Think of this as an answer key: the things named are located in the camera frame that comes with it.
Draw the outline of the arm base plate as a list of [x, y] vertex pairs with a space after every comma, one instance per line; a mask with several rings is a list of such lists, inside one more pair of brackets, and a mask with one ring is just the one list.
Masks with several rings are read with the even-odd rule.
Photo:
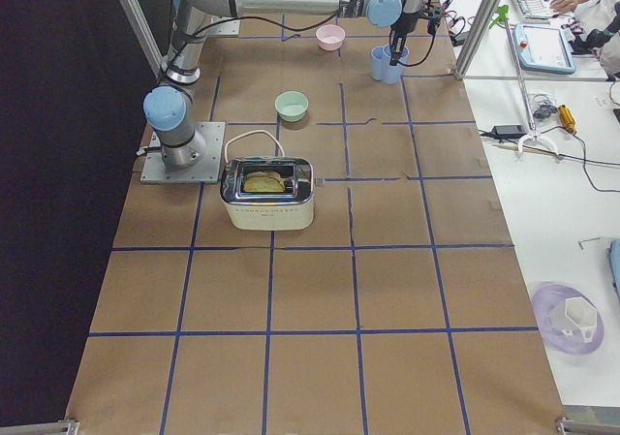
[[218, 182], [223, 159], [224, 122], [196, 122], [193, 138], [180, 147], [160, 143], [151, 134], [140, 181], [146, 184]]

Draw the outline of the person hand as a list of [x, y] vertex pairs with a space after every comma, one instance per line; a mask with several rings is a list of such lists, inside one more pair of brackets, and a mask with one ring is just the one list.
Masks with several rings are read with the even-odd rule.
[[580, 4], [579, 0], [552, 0], [550, 10], [555, 14], [570, 13]]

